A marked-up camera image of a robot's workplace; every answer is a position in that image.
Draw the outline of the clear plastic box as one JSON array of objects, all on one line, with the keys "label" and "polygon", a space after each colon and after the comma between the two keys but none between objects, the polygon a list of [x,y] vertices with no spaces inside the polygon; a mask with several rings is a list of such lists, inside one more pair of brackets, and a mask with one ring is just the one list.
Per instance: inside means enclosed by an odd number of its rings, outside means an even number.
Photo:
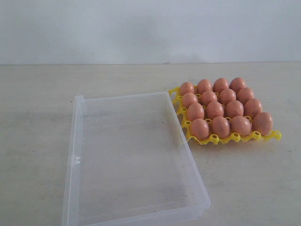
[{"label": "clear plastic box", "polygon": [[64,226],[167,226],[210,199],[167,92],[76,96]]}]

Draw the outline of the yellow plastic egg tray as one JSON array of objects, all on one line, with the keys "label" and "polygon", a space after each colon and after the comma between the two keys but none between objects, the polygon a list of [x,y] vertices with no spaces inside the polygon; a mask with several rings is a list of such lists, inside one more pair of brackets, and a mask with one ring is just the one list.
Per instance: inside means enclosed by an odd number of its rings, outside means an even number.
[{"label": "yellow plastic egg tray", "polygon": [[231,132],[227,138],[220,138],[218,135],[209,132],[209,137],[207,139],[199,140],[195,136],[193,136],[190,132],[191,121],[187,120],[188,109],[186,107],[183,107],[182,105],[183,96],[180,95],[179,90],[180,87],[175,87],[174,89],[169,90],[168,93],[170,95],[174,107],[178,105],[178,108],[176,110],[176,115],[177,116],[182,115],[182,119],[180,120],[180,125],[183,129],[186,129],[186,131],[184,131],[184,135],[187,142],[189,142],[189,140],[191,139],[194,139],[200,145],[207,145],[210,142],[213,143],[214,145],[218,145],[218,144],[227,144],[230,141],[234,141],[234,142],[240,142],[240,141],[248,142],[252,140],[269,141],[272,138],[276,140],[280,140],[282,138],[282,133],[279,130],[271,130],[269,134],[264,136],[259,131],[251,130],[251,132],[247,136],[242,137],[236,132]]}]

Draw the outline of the brown egg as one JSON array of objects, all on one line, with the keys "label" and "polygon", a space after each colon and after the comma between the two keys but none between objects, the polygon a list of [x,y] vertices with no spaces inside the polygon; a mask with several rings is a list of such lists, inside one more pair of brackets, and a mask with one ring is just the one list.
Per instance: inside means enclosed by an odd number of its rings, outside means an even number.
[{"label": "brown egg", "polygon": [[258,131],[262,136],[267,135],[273,128],[273,118],[268,112],[258,113],[252,122],[252,130]]},{"label": "brown egg", "polygon": [[212,83],[208,79],[202,79],[197,84],[197,93],[202,95],[205,91],[212,91]]},{"label": "brown egg", "polygon": [[195,119],[204,119],[204,108],[199,103],[193,103],[188,107],[187,120],[194,121]]},{"label": "brown egg", "polygon": [[251,124],[249,120],[243,116],[235,116],[230,121],[233,132],[238,133],[241,137],[245,137],[251,132]]},{"label": "brown egg", "polygon": [[211,129],[219,138],[227,138],[230,135],[229,122],[222,116],[213,118],[211,122]]},{"label": "brown egg", "polygon": [[242,88],[245,87],[246,82],[240,77],[234,78],[229,85],[229,88],[232,89],[235,93],[238,93]]},{"label": "brown egg", "polygon": [[198,140],[205,140],[209,137],[209,126],[204,119],[197,118],[192,121],[190,132]]},{"label": "brown egg", "polygon": [[252,98],[244,105],[244,116],[250,116],[252,119],[262,112],[262,103],[259,99]]},{"label": "brown egg", "polygon": [[224,89],[219,94],[219,102],[223,105],[227,105],[231,101],[236,100],[236,93],[230,88]]},{"label": "brown egg", "polygon": [[226,117],[230,117],[230,118],[233,118],[235,116],[243,116],[244,106],[238,100],[231,101],[226,105],[224,114]]},{"label": "brown egg", "polygon": [[242,88],[236,95],[237,100],[243,105],[250,99],[254,98],[253,90],[249,87]]},{"label": "brown egg", "polygon": [[210,102],[206,107],[206,116],[209,119],[213,119],[217,116],[224,116],[224,108],[222,104],[220,104],[218,101],[212,101]]},{"label": "brown egg", "polygon": [[213,101],[217,101],[217,95],[213,91],[207,90],[201,94],[200,103],[203,106],[207,106]]},{"label": "brown egg", "polygon": [[229,88],[229,82],[225,78],[219,78],[214,82],[213,92],[220,94],[224,89]]},{"label": "brown egg", "polygon": [[195,92],[194,85],[191,82],[184,82],[179,88],[179,94],[181,96],[185,95],[186,93],[194,94],[194,92]]},{"label": "brown egg", "polygon": [[193,103],[198,103],[198,98],[193,93],[186,93],[182,97],[182,107],[189,108]]}]

